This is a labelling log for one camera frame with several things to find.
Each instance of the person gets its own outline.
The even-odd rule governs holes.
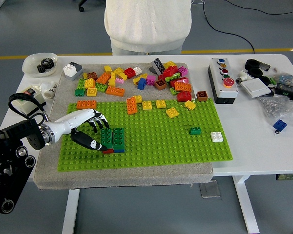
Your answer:
[[[113,55],[179,55],[191,0],[106,0],[104,24]]]

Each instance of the cable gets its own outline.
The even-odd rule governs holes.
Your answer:
[[[232,2],[229,2],[231,5],[234,5],[234,6],[237,6],[237,7],[240,7],[240,8],[243,8],[243,9],[249,9],[249,10],[254,10],[254,11],[260,11],[264,14],[267,14],[267,15],[285,15],[285,14],[290,14],[290,13],[293,13],[293,11],[291,12],[287,12],[287,13],[279,13],[279,14],[274,14],[274,13],[267,13],[267,12],[264,12],[264,11],[261,11],[261,10],[258,10],[258,9],[254,9],[254,8],[247,8],[247,7],[243,7],[243,6],[238,6],[238,5],[235,5],[233,4]]]
[[[234,34],[234,33],[227,33],[227,32],[223,32],[223,31],[219,31],[219,30],[215,29],[213,26],[211,26],[211,24],[209,23],[209,21],[208,21],[208,19],[207,19],[207,17],[206,17],[205,9],[204,9],[204,5],[205,5],[205,0],[203,0],[203,12],[204,12],[204,17],[205,17],[205,19],[206,19],[206,22],[209,24],[209,26],[210,26],[212,29],[214,29],[215,31],[220,32],[220,33],[229,34],[229,35],[234,35],[234,36],[237,36],[237,37],[240,37],[240,38],[246,40],[246,41],[250,44],[250,46],[252,47],[253,54],[255,54],[255,49],[254,49],[253,45],[252,45],[247,39],[245,39],[244,37],[242,37],[242,36],[240,36],[240,35],[237,35],[237,34]]]

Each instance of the black tape roll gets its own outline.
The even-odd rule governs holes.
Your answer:
[[[268,86],[270,84],[270,79],[268,77],[263,77],[261,76],[259,78],[266,86]]]
[[[261,77],[263,75],[263,72],[259,68],[251,68],[251,69],[248,70],[248,74],[251,77],[259,78],[259,77]]]
[[[249,59],[245,63],[245,69],[249,70],[251,68],[259,68],[259,61],[254,60],[254,59]]]

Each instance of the gear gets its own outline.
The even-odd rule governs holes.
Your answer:
[[[54,62],[51,58],[45,58],[41,61],[41,65],[44,66],[45,69],[50,69],[54,67]]]
[[[45,67],[42,64],[39,64],[37,66],[38,72],[39,73],[44,73],[45,72]]]

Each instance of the control box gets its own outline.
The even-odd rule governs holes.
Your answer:
[[[228,59],[212,58],[208,74],[215,103],[233,104],[239,91]]]

